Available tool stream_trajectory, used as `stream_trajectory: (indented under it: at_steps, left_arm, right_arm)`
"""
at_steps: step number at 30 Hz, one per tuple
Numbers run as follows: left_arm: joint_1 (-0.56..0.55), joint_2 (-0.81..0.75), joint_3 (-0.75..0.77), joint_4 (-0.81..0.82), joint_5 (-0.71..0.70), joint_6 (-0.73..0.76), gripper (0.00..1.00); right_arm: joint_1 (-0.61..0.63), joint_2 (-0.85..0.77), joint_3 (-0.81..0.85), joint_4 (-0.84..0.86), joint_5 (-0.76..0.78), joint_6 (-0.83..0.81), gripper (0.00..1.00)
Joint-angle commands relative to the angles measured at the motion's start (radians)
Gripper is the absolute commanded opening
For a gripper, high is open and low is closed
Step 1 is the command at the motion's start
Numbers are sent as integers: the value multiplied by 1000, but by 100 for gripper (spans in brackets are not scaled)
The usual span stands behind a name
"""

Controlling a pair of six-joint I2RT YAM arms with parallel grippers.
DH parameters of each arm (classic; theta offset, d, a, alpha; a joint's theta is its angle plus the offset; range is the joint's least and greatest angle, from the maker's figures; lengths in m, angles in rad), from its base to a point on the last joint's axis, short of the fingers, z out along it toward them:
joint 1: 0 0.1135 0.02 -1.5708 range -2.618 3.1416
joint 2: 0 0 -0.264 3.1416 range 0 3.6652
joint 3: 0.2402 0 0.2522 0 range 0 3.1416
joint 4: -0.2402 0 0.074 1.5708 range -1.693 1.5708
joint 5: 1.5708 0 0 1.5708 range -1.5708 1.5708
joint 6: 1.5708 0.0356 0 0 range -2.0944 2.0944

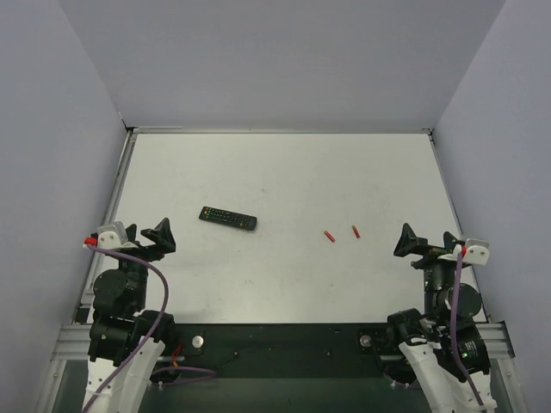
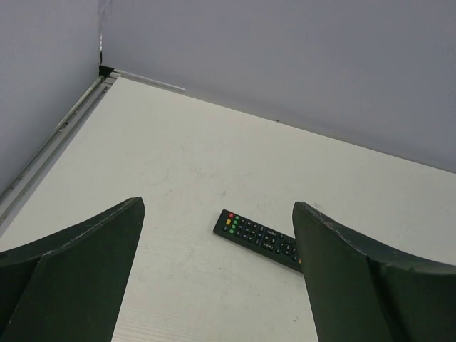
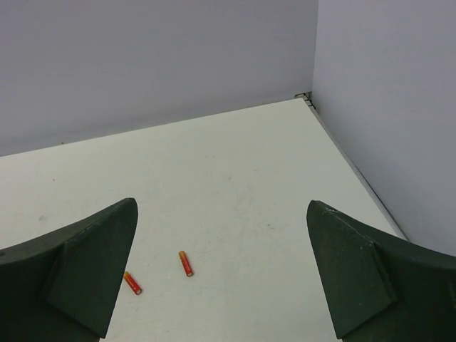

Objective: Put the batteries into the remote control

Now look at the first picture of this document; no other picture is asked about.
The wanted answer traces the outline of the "black remote control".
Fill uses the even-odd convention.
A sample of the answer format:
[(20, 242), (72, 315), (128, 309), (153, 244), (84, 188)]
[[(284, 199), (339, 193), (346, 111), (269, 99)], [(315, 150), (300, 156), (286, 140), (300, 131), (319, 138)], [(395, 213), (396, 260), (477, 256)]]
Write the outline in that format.
[(257, 217), (210, 206), (204, 206), (202, 208), (199, 214), (199, 220), (239, 229), (241, 231), (254, 231), (257, 227)]

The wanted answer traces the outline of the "red battery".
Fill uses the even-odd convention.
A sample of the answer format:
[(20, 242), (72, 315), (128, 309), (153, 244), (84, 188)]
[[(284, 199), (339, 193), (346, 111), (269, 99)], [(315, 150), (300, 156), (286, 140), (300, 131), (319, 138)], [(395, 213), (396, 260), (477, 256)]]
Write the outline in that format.
[(356, 237), (357, 239), (361, 238), (361, 234), (360, 234), (359, 230), (357, 229), (357, 227), (356, 227), (355, 225), (352, 225), (352, 226), (351, 226), (351, 229), (352, 229), (352, 231), (354, 232), (355, 237)]
[(324, 234), (325, 234), (325, 236), (326, 236), (332, 243), (335, 243), (335, 242), (336, 242), (336, 238), (334, 238), (334, 237), (332, 236), (332, 234), (330, 234), (330, 232), (324, 231)]

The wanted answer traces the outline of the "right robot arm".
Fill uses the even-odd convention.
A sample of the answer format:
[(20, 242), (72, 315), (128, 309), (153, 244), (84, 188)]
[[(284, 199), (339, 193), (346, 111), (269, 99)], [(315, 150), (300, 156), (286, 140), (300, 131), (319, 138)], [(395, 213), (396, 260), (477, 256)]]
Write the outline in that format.
[(446, 231), (435, 246), (403, 224), (393, 253), (417, 256), (411, 265), (424, 275), (424, 310), (388, 316), (388, 341), (401, 358), (383, 367), (385, 376), (393, 387), (418, 387), (433, 412), (495, 411), (490, 358), (474, 320), (482, 298), (461, 280), (463, 269), (487, 264), (488, 242)]

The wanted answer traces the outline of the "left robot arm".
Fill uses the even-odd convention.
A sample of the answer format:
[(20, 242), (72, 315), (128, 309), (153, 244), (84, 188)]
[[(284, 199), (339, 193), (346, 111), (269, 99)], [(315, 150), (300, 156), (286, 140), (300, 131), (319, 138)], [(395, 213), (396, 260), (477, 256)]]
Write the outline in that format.
[(88, 378), (84, 412), (136, 412), (161, 354), (176, 346), (175, 321), (167, 313), (169, 294), (157, 311), (145, 307), (148, 275), (154, 262), (175, 252), (170, 221), (138, 231), (120, 221), (99, 227), (84, 247), (114, 258), (117, 268), (93, 283)]

